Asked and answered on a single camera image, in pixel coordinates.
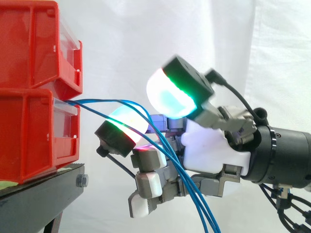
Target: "wire bundle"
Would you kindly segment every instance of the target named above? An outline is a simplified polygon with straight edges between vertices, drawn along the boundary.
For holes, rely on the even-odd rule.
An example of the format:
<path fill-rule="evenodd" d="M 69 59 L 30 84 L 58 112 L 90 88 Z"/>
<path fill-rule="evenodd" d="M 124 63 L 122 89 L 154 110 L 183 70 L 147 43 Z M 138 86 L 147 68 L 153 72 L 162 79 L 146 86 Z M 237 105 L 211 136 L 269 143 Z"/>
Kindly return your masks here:
<path fill-rule="evenodd" d="M 100 100 L 100 99 L 84 99 L 84 100 L 68 100 L 66 101 L 67 103 L 71 104 L 71 105 L 79 105 L 81 106 L 82 108 L 85 108 L 97 115 L 100 115 L 106 119 L 110 119 L 118 124 L 121 124 L 127 128 L 129 128 L 130 130 L 134 131 L 135 133 L 137 133 L 138 135 L 140 135 L 141 137 L 143 137 L 144 139 L 146 139 L 150 144 L 152 144 L 153 146 L 155 146 L 159 151 L 161 151 L 163 154 L 165 154 L 166 157 L 168 157 L 172 163 L 174 164 L 180 178 L 182 179 L 183 183 L 185 184 L 186 186 L 186 189 L 187 191 L 189 192 L 189 195 L 191 197 L 191 199 L 193 200 L 197 210 L 198 210 L 198 213 L 199 213 L 199 216 L 200 216 L 200 219 L 202 221 L 202 224 L 203 224 L 203 227 L 204 227 L 204 231 L 206 233 L 208 233 L 208 229 L 207 229 L 207 224 L 206 224 L 206 221 L 204 219 L 204 216 L 202 214 L 202 212 L 204 213 L 206 219 L 208 220 L 211 228 L 213 229 L 213 231 L 215 233 L 221 233 L 220 231 L 220 228 L 217 224 L 217 221 L 216 219 L 214 218 L 206 200 L 204 199 L 202 193 L 200 192 L 200 190 L 198 189 L 198 187 L 194 184 L 193 180 L 191 179 L 191 177 L 188 175 L 188 173 L 183 169 L 182 165 L 180 164 L 179 162 L 179 159 L 175 153 L 175 151 L 173 150 L 173 148 L 171 147 L 171 145 L 169 144 L 169 142 L 166 140 L 166 138 L 164 137 L 164 135 L 154 126 L 153 124 L 153 121 L 151 119 L 151 116 L 150 114 L 148 113 L 148 111 L 143 107 L 141 106 L 140 104 L 136 103 L 136 102 L 133 102 L 133 101 L 130 101 L 130 100 Z M 161 142 L 162 144 L 162 147 L 159 146 L 157 143 L 155 143 L 152 139 L 150 139 L 148 136 L 144 135 L 143 133 L 137 131 L 136 129 L 116 120 L 116 119 L 113 119 L 105 114 L 102 114 L 92 108 L 89 108 L 87 106 L 85 106 L 84 104 L 85 103 L 95 103 L 95 102 L 118 102 L 118 103 L 121 103 L 123 105 L 126 105 L 127 107 L 133 109 L 135 112 L 137 112 L 144 120 L 146 120 L 150 126 L 154 129 L 156 135 L 158 136 L 159 138 L 159 141 Z M 145 113 L 147 114 L 148 118 L 146 118 L 144 116 L 144 114 L 142 114 L 139 110 L 137 110 L 134 106 L 132 106 L 131 104 L 133 105 L 136 105 L 136 106 L 139 106 L 141 107 Z"/>

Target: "metal bracket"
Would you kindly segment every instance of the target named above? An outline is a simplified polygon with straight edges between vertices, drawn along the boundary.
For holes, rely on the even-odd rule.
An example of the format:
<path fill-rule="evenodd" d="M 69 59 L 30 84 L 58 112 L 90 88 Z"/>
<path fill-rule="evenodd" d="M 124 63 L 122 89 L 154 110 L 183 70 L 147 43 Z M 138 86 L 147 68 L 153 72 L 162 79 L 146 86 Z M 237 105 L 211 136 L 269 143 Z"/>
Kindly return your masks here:
<path fill-rule="evenodd" d="M 193 175 L 191 178 L 206 196 L 222 197 L 226 181 L 240 182 L 241 166 L 224 165 L 219 174 Z"/>

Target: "black cable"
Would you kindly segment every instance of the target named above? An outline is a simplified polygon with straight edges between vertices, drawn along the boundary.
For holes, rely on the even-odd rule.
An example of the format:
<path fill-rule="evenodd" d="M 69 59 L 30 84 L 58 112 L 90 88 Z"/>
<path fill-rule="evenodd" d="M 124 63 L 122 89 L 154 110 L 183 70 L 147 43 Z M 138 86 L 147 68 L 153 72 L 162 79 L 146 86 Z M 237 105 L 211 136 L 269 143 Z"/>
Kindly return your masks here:
<path fill-rule="evenodd" d="M 230 84 L 227 83 L 226 79 L 223 78 L 218 72 L 215 70 L 210 70 L 207 74 L 204 75 L 205 78 L 210 83 L 216 83 L 221 86 L 225 86 L 228 88 L 239 100 L 244 104 L 249 113 L 253 116 L 254 122 L 257 125 L 268 125 L 267 120 L 267 111 L 263 108 L 252 109 L 248 102 L 244 99 L 244 97 Z"/>
<path fill-rule="evenodd" d="M 277 191 L 277 190 L 275 190 L 275 189 L 273 189 L 273 188 L 270 188 L 269 186 L 267 186 L 267 185 L 264 184 L 264 183 L 260 184 L 259 186 L 261 186 L 261 187 L 263 187 L 263 188 L 269 190 L 270 192 L 272 192 L 272 193 L 274 193 L 274 194 L 276 194 L 276 195 L 278 194 L 278 191 Z"/>
<path fill-rule="evenodd" d="M 269 200 L 269 202 L 273 205 L 273 207 L 276 209 L 276 204 L 275 202 L 272 200 L 272 198 L 269 196 L 269 194 L 267 193 L 267 191 L 262 187 L 259 186 L 259 188 L 262 190 L 262 192 L 264 193 L 264 195 L 266 196 L 266 198 Z"/>
<path fill-rule="evenodd" d="M 302 209 L 300 209 L 298 206 L 296 206 L 294 203 L 291 203 L 291 206 L 292 206 L 295 210 L 297 210 L 298 212 L 300 212 L 302 215 L 305 214 L 305 212 L 304 212 Z"/>
<path fill-rule="evenodd" d="M 284 210 L 278 210 L 278 218 L 280 219 L 281 223 L 283 224 L 283 226 L 290 232 L 290 233 L 297 233 L 297 231 L 295 231 L 295 229 L 293 229 L 288 222 L 285 220 L 285 214 L 284 214 Z"/>
<path fill-rule="evenodd" d="M 307 200 L 301 198 L 301 197 L 298 197 L 298 196 L 295 196 L 295 195 L 291 194 L 291 199 L 296 200 L 296 201 L 298 201 L 298 202 L 301 202 L 301 203 L 303 203 L 303 204 L 305 204 L 306 206 L 308 206 L 308 207 L 311 208 L 311 203 L 308 202 Z"/>
<path fill-rule="evenodd" d="M 257 125 L 268 125 L 267 120 L 267 112 L 263 108 L 258 108 L 257 111 L 261 116 L 258 116 L 257 113 L 252 109 L 252 107 L 248 104 L 246 99 L 230 84 L 227 82 L 223 84 L 226 88 L 228 88 L 238 99 L 244 104 L 249 113 L 253 116 L 254 121 Z"/>
<path fill-rule="evenodd" d="M 118 160 L 116 160 L 114 157 L 112 157 L 110 154 L 106 156 L 108 159 L 110 159 L 112 162 L 114 162 L 116 165 L 118 165 L 120 168 L 122 168 L 127 174 L 129 174 L 132 178 L 135 179 L 135 174 L 131 172 L 126 166 L 124 166 L 122 163 L 120 163 Z"/>

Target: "red storage bin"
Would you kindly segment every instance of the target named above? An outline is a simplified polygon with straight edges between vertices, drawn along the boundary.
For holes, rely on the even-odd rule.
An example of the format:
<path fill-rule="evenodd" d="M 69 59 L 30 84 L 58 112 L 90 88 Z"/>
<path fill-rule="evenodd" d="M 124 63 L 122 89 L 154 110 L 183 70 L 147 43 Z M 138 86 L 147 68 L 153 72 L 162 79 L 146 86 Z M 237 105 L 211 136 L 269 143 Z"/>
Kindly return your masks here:
<path fill-rule="evenodd" d="M 0 0 L 0 88 L 44 88 L 68 100 L 82 93 L 82 43 L 54 1 Z"/>
<path fill-rule="evenodd" d="M 0 109 L 0 181 L 24 183 L 79 159 L 79 108 L 50 90 L 0 88 Z"/>

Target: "clear plastic front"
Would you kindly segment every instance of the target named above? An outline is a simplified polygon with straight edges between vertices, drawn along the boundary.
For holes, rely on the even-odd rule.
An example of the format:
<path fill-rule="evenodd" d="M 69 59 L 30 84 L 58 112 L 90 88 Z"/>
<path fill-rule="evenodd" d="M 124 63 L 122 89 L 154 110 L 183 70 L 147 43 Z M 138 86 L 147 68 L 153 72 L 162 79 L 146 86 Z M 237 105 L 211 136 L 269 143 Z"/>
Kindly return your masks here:
<path fill-rule="evenodd" d="M 73 138 L 72 117 L 76 115 L 78 115 L 76 107 L 54 98 L 54 137 Z"/>
<path fill-rule="evenodd" d="M 67 26 L 64 18 L 59 18 L 60 49 L 64 58 L 74 67 L 74 51 L 80 49 L 80 43 Z"/>

